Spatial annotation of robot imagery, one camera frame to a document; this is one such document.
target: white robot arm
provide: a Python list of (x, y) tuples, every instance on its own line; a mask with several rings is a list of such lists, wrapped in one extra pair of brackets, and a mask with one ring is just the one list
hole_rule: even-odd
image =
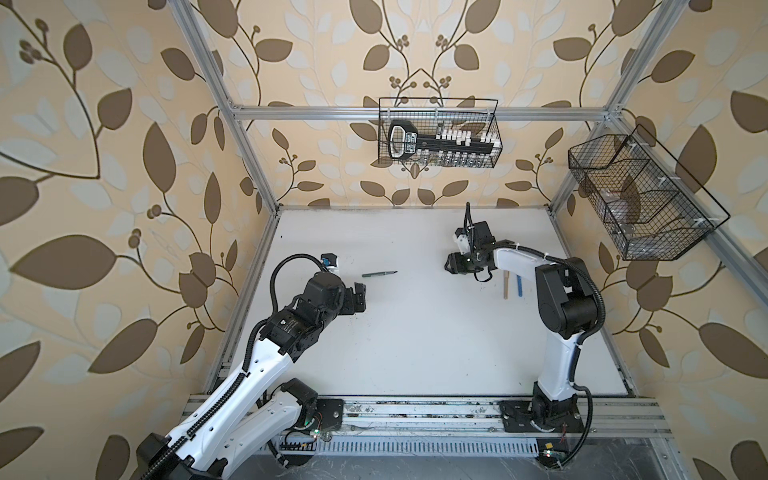
[[(276, 275), (296, 258), (312, 260), (321, 271), (307, 282), (304, 293), (278, 311)], [(365, 311), (366, 286), (355, 283), (354, 291), (346, 288), (328, 271), (336, 256), (324, 254), (323, 259), (299, 253), (278, 263), (270, 278), (273, 313), (251, 331), (243, 362), (166, 436), (147, 436), (136, 450), (139, 467), (132, 478), (141, 474), (141, 480), (226, 479), (264, 443), (280, 460), (270, 439), (285, 429), (303, 431), (312, 425), (317, 393), (298, 379), (282, 384), (265, 405), (243, 417), (336, 316)]]
[[(550, 330), (545, 365), (534, 383), (527, 409), (507, 412), (503, 402), (502, 411), (506, 416), (514, 417), (517, 425), (552, 432), (564, 425), (566, 417), (578, 416), (575, 415), (578, 412), (577, 392), (584, 392), (588, 400), (588, 416), (578, 444), (562, 462), (542, 461), (547, 466), (560, 468), (584, 444), (591, 424), (591, 393), (587, 387), (574, 382), (574, 375), (581, 345), (605, 322), (600, 291), (579, 258), (561, 259), (509, 240), (496, 241), (486, 222), (472, 222), (469, 203), (464, 225), (456, 230), (454, 241), (459, 252), (451, 253), (445, 262), (445, 269), (450, 273), (472, 273), (478, 281), (489, 281), (493, 277), (492, 271), (499, 268), (536, 283), (538, 312)], [(478, 279), (477, 274), (486, 268), (486, 280)]]

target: floral wallpaper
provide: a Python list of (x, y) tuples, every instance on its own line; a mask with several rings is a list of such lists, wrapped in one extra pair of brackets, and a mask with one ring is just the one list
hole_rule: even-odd
[(501, 106), (600, 107), (660, 2), (191, 4), (238, 104), (351, 106), (365, 96), (439, 103), (474, 95)]
[(275, 198), (311, 207), (545, 205), (568, 169), (584, 122), (500, 122), (494, 168), (424, 167), (379, 159), (375, 125), (345, 121), (245, 122)]
[(0, 0), (3, 478), (128, 478), (200, 391), (266, 223), (158, 7)]
[[(624, 111), (723, 203), (733, 215), (723, 228), (764, 266), (767, 26), (759, 0), (690, 2)], [(768, 313), (705, 243), (674, 262), (621, 261), (586, 194), (574, 193), (558, 220), (602, 285), (606, 328), (639, 393), (659, 401), (691, 475), (768, 478)]]

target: white tabletop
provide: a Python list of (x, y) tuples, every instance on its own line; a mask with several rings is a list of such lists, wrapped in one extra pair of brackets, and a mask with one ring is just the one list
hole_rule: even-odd
[[(368, 309), (333, 320), (281, 381), (298, 377), (320, 395), (529, 395), (548, 334), (535, 285), (523, 280), (520, 297), (512, 275), (504, 300), (500, 270), (488, 283), (445, 272), (463, 219), (463, 209), (283, 212), (233, 364), (242, 361), (253, 325), (271, 314), (277, 263), (294, 253), (335, 253), (344, 283), (368, 286)], [(487, 220), (496, 240), (564, 256), (542, 209), (474, 209), (472, 219)], [(383, 270), (398, 273), (361, 277)], [(280, 307), (315, 272), (308, 260), (289, 262), (276, 281)], [(627, 393), (602, 335), (584, 343), (576, 382), (598, 395)]]

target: black cable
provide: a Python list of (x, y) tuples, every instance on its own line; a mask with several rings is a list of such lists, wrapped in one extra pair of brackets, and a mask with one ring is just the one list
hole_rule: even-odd
[(272, 314), (274, 315), (277, 313), (277, 295), (275, 294), (275, 279), (277, 278), (277, 273), (280, 272), (280, 269), (283, 268), (283, 266), (290, 262), (291, 260), (295, 260), (297, 258), (306, 258), (307, 260), (312, 260), (319, 268), (321, 272), (327, 272), (328, 269), (325, 265), (323, 265), (323, 262), (318, 260), (317, 258), (313, 257), (312, 255), (309, 255), (307, 253), (295, 253), (291, 255), (290, 257), (287, 257), (280, 261), (280, 263), (277, 264), (275, 267), (275, 270), (272, 271), (272, 276), (270, 277), (270, 298), (272, 299)]

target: black wire basket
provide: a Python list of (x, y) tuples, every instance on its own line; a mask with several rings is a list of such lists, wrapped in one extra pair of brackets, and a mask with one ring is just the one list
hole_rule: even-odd
[(497, 106), (487, 98), (382, 97), (379, 162), (493, 168), (504, 148)]
[[(655, 146), (674, 160), (674, 172), (649, 154)], [(642, 125), (629, 135), (603, 135), (572, 147), (568, 168), (624, 260), (676, 260), (730, 218)]]

